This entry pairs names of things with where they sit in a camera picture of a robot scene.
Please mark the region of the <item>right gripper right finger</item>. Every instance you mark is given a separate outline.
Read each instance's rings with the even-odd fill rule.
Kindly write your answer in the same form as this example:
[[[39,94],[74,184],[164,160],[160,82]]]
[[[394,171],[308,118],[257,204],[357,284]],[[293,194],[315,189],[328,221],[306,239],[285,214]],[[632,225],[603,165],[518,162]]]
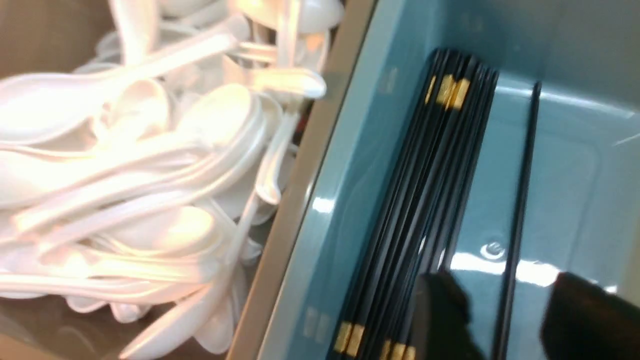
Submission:
[[[561,272],[540,340],[547,360],[638,360],[640,309],[585,278]]]

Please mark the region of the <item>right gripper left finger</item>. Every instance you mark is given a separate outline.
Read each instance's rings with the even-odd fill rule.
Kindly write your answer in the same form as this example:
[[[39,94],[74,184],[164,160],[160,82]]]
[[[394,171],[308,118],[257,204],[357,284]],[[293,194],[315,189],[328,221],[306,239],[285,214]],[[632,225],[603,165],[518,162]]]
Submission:
[[[416,360],[484,360],[469,330],[470,303],[449,272],[419,275],[410,345]]]

